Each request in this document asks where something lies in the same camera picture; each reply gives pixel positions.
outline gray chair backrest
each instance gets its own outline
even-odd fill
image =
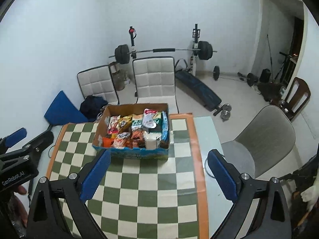
[[[150,57],[133,60],[138,97],[174,96],[173,57]]]
[[[255,162],[255,178],[285,158],[295,140],[291,122],[273,105],[264,107],[235,139],[251,153]]]
[[[78,82],[84,99],[89,95],[96,95],[103,97],[108,103],[119,103],[108,65],[79,72]]]

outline chair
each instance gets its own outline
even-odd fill
[[[173,57],[133,60],[136,103],[167,103],[169,113],[178,113]]]
[[[95,95],[103,97],[110,104],[119,104],[119,97],[108,65],[79,72],[78,83],[84,99],[89,95]]]
[[[264,107],[234,141],[223,143],[227,162],[255,178],[279,163],[296,140],[289,119],[276,106]]]
[[[291,92],[292,92],[295,84],[298,84],[298,88],[295,91],[295,93],[293,94],[293,96],[291,96]],[[305,100],[300,104],[300,101],[304,97],[305,94],[307,94],[307,96],[306,96]],[[271,101],[270,104],[279,107],[286,114],[287,118],[291,121],[301,111],[303,106],[310,99],[310,95],[311,95],[311,93],[310,93],[310,89],[309,89],[309,86],[307,85],[307,83],[304,80],[302,80],[298,77],[295,77],[292,84],[291,84],[291,87],[287,93],[287,96],[284,99],[285,102],[280,105],[280,99],[279,99],[279,100]]]

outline white cushioned chair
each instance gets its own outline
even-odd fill
[[[84,99],[89,95],[95,95],[103,97],[109,104],[119,104],[108,65],[79,72],[78,82]]]
[[[133,60],[137,103],[167,103],[171,114],[178,113],[173,57]]]

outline white chair backrest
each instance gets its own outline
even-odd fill
[[[78,82],[84,98],[96,95],[103,97],[108,103],[117,104],[119,102],[108,66],[81,71],[78,73]]]
[[[151,57],[133,60],[138,97],[174,96],[173,57]]]

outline box of snacks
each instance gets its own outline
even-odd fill
[[[168,159],[167,104],[108,105],[97,126],[92,146],[112,156]]]

